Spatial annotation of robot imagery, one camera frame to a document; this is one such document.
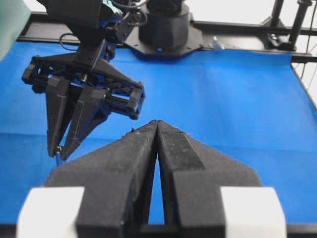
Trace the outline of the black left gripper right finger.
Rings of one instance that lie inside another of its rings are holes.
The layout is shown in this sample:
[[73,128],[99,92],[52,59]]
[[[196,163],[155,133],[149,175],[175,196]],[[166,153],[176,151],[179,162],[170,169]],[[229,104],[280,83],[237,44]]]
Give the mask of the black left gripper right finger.
[[157,136],[166,224],[181,238],[225,237],[220,188],[260,187],[258,175],[162,120]]

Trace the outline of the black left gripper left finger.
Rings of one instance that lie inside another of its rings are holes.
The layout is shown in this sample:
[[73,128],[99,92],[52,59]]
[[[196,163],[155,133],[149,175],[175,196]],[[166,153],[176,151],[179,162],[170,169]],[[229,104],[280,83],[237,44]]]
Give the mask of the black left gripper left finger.
[[76,220],[81,238],[121,238],[124,225],[148,221],[158,122],[125,134],[50,173],[45,187],[84,187]]

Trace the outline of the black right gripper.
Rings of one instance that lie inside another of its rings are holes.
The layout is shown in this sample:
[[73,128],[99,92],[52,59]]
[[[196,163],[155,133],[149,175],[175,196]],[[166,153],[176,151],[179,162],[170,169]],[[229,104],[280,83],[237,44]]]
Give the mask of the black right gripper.
[[145,98],[144,87],[123,75],[105,59],[93,66],[75,62],[75,55],[33,56],[22,75],[36,93],[45,88],[47,107],[47,149],[54,157],[62,140],[62,124],[70,82],[84,87],[77,100],[66,143],[60,158],[67,160],[81,142],[101,123],[110,110],[137,120]]

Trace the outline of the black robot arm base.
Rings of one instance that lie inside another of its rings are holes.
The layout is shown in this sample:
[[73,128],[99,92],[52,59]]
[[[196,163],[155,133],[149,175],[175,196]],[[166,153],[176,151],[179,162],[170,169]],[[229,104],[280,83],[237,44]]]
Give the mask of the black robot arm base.
[[133,29],[125,44],[144,55],[180,57],[203,47],[201,30],[191,24],[183,0],[151,0],[140,10],[145,25]]

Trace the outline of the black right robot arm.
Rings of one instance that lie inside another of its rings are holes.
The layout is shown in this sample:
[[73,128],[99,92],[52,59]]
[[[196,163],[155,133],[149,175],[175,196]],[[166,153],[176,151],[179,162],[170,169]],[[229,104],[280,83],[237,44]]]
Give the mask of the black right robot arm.
[[111,64],[117,45],[125,42],[147,16],[136,0],[43,0],[50,18],[67,25],[80,44],[73,53],[33,56],[22,80],[45,93],[47,150],[67,160],[82,141],[115,112],[136,120],[144,87]]

